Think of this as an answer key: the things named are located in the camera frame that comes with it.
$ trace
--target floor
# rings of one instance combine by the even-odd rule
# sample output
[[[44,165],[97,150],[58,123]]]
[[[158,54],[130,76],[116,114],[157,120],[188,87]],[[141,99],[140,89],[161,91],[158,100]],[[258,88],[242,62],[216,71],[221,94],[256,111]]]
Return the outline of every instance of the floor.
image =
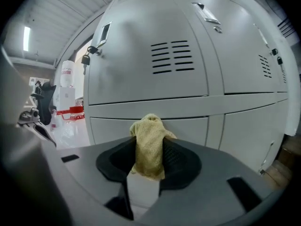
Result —
[[[263,178],[272,189],[286,187],[297,168],[296,162],[301,158],[301,135],[288,137],[280,148],[273,164],[266,170]]]

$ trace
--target ceiling light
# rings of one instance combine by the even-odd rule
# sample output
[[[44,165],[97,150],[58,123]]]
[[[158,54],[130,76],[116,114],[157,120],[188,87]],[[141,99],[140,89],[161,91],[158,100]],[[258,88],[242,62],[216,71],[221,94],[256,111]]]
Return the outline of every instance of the ceiling light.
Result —
[[[25,27],[24,28],[24,38],[23,38],[23,50],[24,51],[28,51],[29,33],[30,33],[30,28]]]

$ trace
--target locker door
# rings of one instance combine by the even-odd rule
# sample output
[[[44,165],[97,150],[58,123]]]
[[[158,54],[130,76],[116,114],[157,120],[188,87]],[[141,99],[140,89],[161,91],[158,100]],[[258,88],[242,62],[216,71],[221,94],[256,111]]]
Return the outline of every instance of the locker door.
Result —
[[[91,57],[90,105],[208,94],[198,43],[172,0],[129,0],[105,21],[103,53]]]
[[[275,141],[275,104],[225,115],[220,150],[258,172]]]
[[[231,0],[185,0],[208,32],[219,58],[225,93],[274,92],[277,72],[251,15]],[[205,21],[217,19],[220,24]]]
[[[271,145],[262,165],[262,169],[266,170],[274,161],[284,136],[286,120],[287,120],[287,109],[288,109],[288,100],[283,100],[275,104],[276,112],[275,123],[273,126],[273,139],[274,142]]]
[[[91,118],[95,144],[130,136],[130,127],[137,120]],[[205,145],[208,118],[162,120],[164,127],[178,139]]]

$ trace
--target locker vent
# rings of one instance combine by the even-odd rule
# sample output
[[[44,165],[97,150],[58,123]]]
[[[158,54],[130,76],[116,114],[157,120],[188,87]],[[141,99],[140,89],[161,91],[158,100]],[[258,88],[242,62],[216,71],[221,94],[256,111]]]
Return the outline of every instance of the locker vent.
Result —
[[[157,43],[151,45],[152,62],[155,63],[153,68],[163,67],[162,69],[171,68],[171,55],[174,55],[175,71],[194,70],[192,67],[192,56],[190,55],[190,47],[187,40],[179,40],[168,43]],[[167,73],[172,70],[155,71],[153,74]]]
[[[282,71],[283,82],[286,84],[286,75],[284,70]]]
[[[263,69],[263,75],[265,77],[272,78],[271,69],[270,69],[267,58],[265,58],[261,55],[258,55],[258,56],[259,56],[259,60],[260,60],[260,63],[261,63],[262,69]]]

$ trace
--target locker handle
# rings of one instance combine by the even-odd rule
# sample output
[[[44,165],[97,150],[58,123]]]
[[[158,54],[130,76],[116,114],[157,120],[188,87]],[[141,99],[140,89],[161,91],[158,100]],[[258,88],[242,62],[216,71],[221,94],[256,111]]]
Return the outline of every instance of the locker handle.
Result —
[[[100,37],[100,42],[96,46],[96,48],[100,48],[101,46],[103,46],[107,42],[111,23],[112,22],[109,22],[108,24],[106,24],[105,26],[103,26],[103,31],[102,31],[102,35]]]
[[[206,22],[214,23],[214,24],[221,24],[217,18],[213,15],[213,13],[202,3],[193,2],[193,6],[198,8],[200,15]]]

